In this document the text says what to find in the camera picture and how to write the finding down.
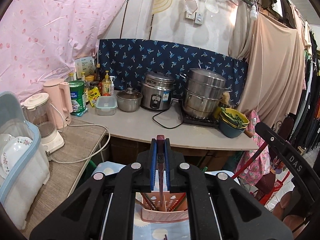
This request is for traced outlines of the pink perforated utensil holder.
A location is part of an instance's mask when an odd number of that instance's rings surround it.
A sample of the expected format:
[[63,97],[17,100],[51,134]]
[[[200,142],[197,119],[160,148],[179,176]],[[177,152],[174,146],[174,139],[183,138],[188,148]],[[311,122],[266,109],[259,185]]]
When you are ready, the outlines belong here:
[[177,223],[188,220],[188,204],[185,193],[163,192],[161,203],[159,192],[147,193],[150,202],[155,209],[143,198],[141,193],[136,194],[137,204],[142,208],[139,211],[140,218],[149,223]]

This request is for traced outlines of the dark maroon long chopstick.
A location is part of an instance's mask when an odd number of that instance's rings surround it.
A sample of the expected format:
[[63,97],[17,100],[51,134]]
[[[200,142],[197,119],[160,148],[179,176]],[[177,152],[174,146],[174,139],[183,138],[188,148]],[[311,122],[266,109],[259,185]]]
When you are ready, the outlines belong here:
[[157,135],[157,167],[158,167],[158,181],[159,181],[159,199],[160,211],[166,211],[164,194],[163,194],[163,173],[164,173],[164,154],[165,154],[165,137],[164,135]]

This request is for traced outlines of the bright red chopstick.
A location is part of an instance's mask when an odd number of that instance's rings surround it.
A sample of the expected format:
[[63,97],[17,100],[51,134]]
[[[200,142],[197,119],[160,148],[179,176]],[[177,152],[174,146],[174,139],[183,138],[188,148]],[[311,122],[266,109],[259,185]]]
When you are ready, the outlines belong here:
[[259,155],[263,152],[263,150],[266,148],[267,146],[267,142],[263,142],[263,144],[258,148],[258,150],[255,152],[255,154],[253,154],[249,160],[245,163],[245,165],[240,168],[231,178],[235,179],[237,178],[242,172],[244,172],[244,170],[246,168],[249,167],[249,165],[251,165],[253,163],[253,161],[255,161],[255,159],[257,159],[257,157],[259,157]]

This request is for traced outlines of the grey kitchen counter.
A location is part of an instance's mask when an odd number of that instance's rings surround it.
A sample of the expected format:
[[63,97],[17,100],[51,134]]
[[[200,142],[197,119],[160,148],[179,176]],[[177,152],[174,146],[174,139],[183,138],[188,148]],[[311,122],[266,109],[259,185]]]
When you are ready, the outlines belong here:
[[140,108],[131,113],[116,110],[114,115],[98,115],[94,108],[79,117],[80,120],[106,126],[111,135],[121,139],[150,142],[157,135],[170,139],[171,146],[200,150],[249,151],[256,150],[253,139],[242,133],[228,138],[218,129],[181,124],[180,106],[173,102],[166,112],[155,116],[155,112]]

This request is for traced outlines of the pink floral garment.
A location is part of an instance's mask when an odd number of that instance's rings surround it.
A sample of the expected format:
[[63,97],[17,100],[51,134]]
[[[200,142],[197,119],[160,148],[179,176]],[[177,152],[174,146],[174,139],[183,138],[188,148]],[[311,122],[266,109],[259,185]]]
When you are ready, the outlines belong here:
[[[260,122],[259,115],[255,110],[251,111],[247,117],[250,121],[247,130],[253,133],[253,141],[260,147],[264,140],[255,132],[255,126],[257,123]],[[246,151],[237,167],[236,172],[238,172],[248,161],[249,159],[255,154],[256,151],[250,150]],[[266,146],[265,149],[260,153],[260,155],[248,166],[246,167],[239,177],[243,179],[246,183],[250,184],[251,186],[255,186],[256,183],[266,174],[270,172],[270,155],[268,151],[268,147]]]

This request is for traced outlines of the wooden side counter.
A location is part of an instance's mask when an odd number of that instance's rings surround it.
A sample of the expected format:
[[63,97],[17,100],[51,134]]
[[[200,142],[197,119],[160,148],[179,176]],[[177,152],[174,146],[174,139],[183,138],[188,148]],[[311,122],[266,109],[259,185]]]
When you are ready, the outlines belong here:
[[39,190],[21,233],[29,238],[32,230],[56,209],[76,188],[89,162],[107,135],[106,129],[74,119],[63,129],[65,145],[54,152],[49,163],[50,178]]

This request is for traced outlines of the stacked yellow blue bowls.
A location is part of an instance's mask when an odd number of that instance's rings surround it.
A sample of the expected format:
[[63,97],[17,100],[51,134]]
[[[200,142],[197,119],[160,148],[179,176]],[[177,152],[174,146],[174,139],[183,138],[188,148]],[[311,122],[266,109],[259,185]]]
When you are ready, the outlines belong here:
[[228,138],[236,138],[244,133],[250,121],[239,111],[221,107],[219,114],[219,130]]

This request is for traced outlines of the black induction cooker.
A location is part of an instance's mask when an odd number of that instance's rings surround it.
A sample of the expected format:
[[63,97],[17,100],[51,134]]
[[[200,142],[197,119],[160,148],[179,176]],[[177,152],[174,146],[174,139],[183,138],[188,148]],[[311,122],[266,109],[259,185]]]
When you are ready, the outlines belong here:
[[186,125],[210,127],[215,129],[217,129],[219,126],[219,122],[215,119],[211,119],[211,118],[197,119],[187,114],[182,114],[182,116],[183,116],[183,123]]

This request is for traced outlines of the clear plastic food container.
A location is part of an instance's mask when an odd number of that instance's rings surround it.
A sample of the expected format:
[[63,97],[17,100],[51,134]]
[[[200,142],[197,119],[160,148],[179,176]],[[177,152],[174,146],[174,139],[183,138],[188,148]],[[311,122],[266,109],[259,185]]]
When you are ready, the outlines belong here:
[[117,109],[117,100],[113,96],[101,96],[95,104],[97,115],[114,115]]

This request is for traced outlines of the pink electric kettle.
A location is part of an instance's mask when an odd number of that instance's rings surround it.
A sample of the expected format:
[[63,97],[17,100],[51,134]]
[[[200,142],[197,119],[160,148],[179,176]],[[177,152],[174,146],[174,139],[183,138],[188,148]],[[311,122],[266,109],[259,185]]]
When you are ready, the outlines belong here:
[[71,123],[73,111],[69,83],[64,79],[53,79],[43,84],[43,91],[48,93],[54,106],[52,113],[57,129],[63,129]]

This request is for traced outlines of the green milk powder can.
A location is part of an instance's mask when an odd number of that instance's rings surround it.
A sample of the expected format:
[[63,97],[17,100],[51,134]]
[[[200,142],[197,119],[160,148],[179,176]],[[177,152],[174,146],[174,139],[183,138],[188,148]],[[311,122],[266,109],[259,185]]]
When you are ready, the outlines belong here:
[[85,83],[84,81],[70,81],[69,82],[72,114],[82,116],[86,111],[86,98],[85,98]]

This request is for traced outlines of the silver rice cooker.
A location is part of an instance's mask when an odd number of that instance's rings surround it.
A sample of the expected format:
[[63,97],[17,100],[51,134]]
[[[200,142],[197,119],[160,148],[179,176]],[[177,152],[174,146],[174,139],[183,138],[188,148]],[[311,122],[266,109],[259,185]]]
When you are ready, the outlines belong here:
[[162,72],[145,74],[142,82],[141,106],[151,111],[165,111],[170,108],[175,80]]

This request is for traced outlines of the beige hanging cloth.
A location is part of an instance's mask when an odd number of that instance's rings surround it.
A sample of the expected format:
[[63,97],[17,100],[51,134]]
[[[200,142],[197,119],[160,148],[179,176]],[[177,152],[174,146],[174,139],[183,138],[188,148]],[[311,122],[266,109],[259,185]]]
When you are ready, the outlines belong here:
[[249,7],[240,1],[228,55],[248,62],[239,111],[257,111],[268,126],[296,113],[305,82],[304,45],[298,30],[262,12],[252,20]]

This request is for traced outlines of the navy floral backsplash cloth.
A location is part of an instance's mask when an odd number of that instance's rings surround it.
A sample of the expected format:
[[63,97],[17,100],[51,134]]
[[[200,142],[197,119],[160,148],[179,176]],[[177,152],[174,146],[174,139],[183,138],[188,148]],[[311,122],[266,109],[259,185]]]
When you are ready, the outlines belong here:
[[230,101],[238,105],[245,85],[248,64],[226,55],[179,43],[142,39],[99,41],[98,60],[103,73],[114,76],[116,90],[140,90],[147,72],[160,71],[175,81],[173,95],[181,98],[191,68],[211,70],[226,80]]

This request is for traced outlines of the pink curtain sheet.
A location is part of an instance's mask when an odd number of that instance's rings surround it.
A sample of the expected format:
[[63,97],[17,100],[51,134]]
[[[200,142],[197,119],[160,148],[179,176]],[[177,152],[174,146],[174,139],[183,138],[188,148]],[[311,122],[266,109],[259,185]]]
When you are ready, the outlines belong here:
[[93,56],[127,0],[12,0],[1,19],[1,91],[24,100]]

